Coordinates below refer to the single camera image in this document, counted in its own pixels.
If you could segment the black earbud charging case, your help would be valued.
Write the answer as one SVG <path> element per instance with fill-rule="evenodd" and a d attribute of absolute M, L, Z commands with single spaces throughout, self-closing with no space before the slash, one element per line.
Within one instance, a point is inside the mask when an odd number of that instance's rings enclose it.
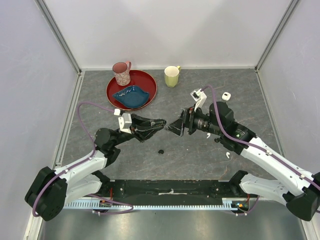
<path fill-rule="evenodd" d="M 152 119 L 150 121 L 151 127 L 164 127 L 167 124 L 165 119 Z"/>

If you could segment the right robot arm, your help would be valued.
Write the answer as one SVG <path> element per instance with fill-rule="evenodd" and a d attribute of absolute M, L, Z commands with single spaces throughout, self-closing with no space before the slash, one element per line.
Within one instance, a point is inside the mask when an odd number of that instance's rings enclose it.
<path fill-rule="evenodd" d="M 229 184 L 233 196 L 246 193 L 276 201 L 304 221 L 310 221 L 318 211 L 320 174 L 298 167 L 271 149 L 253 131 L 235 121 L 234 112 L 225 102 L 212 103 L 207 114 L 195 106 L 185 108 L 165 129 L 180 137 L 185 129 L 189 135 L 197 130 L 217 135 L 215 142 L 254 162 L 274 177 L 268 180 L 239 170 Z"/>

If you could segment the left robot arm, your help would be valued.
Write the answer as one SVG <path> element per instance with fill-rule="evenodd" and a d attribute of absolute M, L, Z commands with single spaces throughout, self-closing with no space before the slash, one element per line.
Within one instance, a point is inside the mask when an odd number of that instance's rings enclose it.
<path fill-rule="evenodd" d="M 38 172 L 24 198 L 32 215 L 50 221 L 72 201 L 91 194 L 106 196 L 110 191 L 109 178 L 100 171 L 115 162 L 121 152 L 117 146 L 132 139 L 143 143 L 166 123 L 161 118 L 123 113 L 118 117 L 117 129 L 98 129 L 89 154 L 63 167 L 46 166 Z"/>

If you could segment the white earbud charging case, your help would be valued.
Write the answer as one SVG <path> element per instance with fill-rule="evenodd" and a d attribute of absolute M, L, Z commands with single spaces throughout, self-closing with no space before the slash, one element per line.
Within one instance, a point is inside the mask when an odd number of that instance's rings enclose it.
<path fill-rule="evenodd" d="M 229 101 L 231 98 L 231 94 L 229 92 L 224 92 L 221 96 L 221 99 L 224 100 L 224 101 Z"/>

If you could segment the blue leaf-shaped dish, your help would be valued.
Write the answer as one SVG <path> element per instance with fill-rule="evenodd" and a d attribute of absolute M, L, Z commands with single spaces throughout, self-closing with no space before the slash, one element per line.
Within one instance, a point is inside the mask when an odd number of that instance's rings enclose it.
<path fill-rule="evenodd" d="M 149 92 L 142 90 L 137 85 L 130 85 L 112 95 L 112 97 L 128 109 L 142 107 L 149 100 Z"/>

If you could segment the red round tray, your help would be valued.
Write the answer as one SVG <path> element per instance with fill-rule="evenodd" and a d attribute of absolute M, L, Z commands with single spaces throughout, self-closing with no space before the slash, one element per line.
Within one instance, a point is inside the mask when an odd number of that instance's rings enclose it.
<path fill-rule="evenodd" d="M 157 94 L 158 86 L 157 86 L 155 79 L 149 73 L 147 73 L 145 71 L 131 70 L 129 72 L 129 74 L 130 74 L 131 81 L 128 85 L 120 86 L 117 84 L 116 79 L 112 78 L 109 81 L 109 83 L 107 84 L 105 92 L 106 92 L 106 97 L 107 97 L 108 101 L 114 107 L 125 110 L 125 111 L 135 111 L 135 110 L 142 109 L 151 103 L 151 101 L 155 98 L 155 96 Z M 118 91 L 123 90 L 126 87 L 133 86 L 133 85 L 139 86 L 145 92 L 149 92 L 149 99 L 148 99 L 147 103 L 145 103 L 143 106 L 141 106 L 139 108 L 135 108 L 135 109 L 130 109 L 130 108 L 127 108 L 124 105 L 122 105 L 117 100 L 115 100 L 113 98 L 113 94 L 117 93 Z"/>

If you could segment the yellow-green mug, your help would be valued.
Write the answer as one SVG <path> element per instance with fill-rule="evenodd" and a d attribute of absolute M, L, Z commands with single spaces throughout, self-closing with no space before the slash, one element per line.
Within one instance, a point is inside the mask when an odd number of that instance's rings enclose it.
<path fill-rule="evenodd" d="M 179 80 L 180 66 L 167 66 L 164 69 L 164 81 L 169 88 L 174 88 Z"/>

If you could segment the pink floral mug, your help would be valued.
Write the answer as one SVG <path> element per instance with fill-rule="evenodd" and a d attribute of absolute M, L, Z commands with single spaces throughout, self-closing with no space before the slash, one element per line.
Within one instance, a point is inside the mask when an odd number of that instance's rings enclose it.
<path fill-rule="evenodd" d="M 132 63 L 130 61 L 117 62 L 113 65 L 112 71 L 114 73 L 116 83 L 119 86 L 127 86 L 131 82 L 131 67 Z"/>

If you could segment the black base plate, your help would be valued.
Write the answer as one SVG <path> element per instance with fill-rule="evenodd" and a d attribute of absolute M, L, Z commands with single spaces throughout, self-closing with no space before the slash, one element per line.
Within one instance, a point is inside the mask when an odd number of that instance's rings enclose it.
<path fill-rule="evenodd" d="M 249 196 L 228 181 L 218 180 L 133 180 L 117 179 L 102 184 L 100 197 L 135 206 L 220 205 L 222 199 Z"/>

